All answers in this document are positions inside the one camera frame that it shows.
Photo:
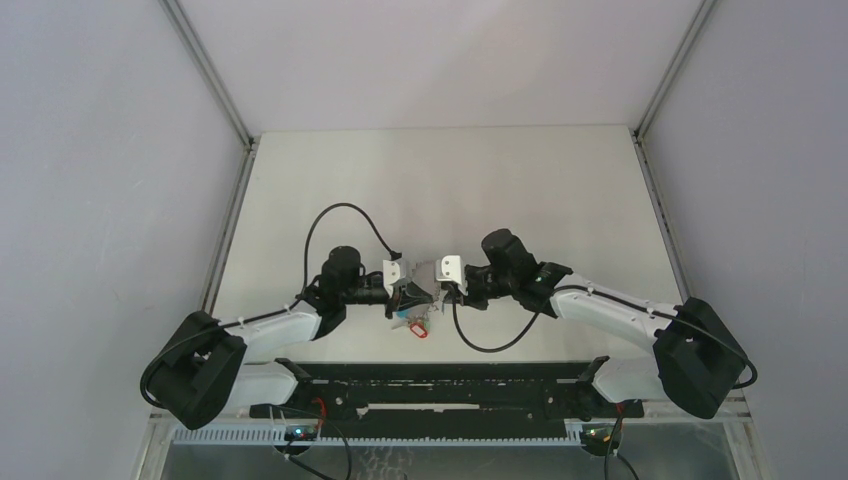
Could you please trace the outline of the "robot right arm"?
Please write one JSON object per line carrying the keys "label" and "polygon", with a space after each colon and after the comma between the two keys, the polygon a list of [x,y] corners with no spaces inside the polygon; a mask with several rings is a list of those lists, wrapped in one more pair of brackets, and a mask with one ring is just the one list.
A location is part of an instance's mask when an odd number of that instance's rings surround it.
{"label": "robot right arm", "polygon": [[594,359],[578,377],[578,402],[592,416],[616,404],[669,400],[684,412],[713,418],[728,394],[753,385],[759,377],[714,308],[689,297],[682,304],[640,299],[601,286],[572,268],[540,262],[506,228],[481,242],[484,266],[464,263],[458,255],[435,262],[435,279],[454,307],[478,310],[510,297],[532,312],[572,320],[624,340],[644,352],[637,359]]}

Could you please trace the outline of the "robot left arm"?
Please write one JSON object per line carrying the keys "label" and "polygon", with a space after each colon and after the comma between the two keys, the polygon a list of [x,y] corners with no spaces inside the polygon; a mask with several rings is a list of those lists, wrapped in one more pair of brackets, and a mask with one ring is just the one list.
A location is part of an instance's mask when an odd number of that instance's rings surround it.
{"label": "robot left arm", "polygon": [[358,250],[333,249],[294,305],[226,323],[204,311],[188,315],[141,375],[142,397],[186,428],[206,426],[222,412],[273,404],[290,417],[311,407],[311,388],[271,359],[285,346],[323,338],[350,305],[378,305],[388,318],[437,300],[446,260],[386,260],[365,273]]}

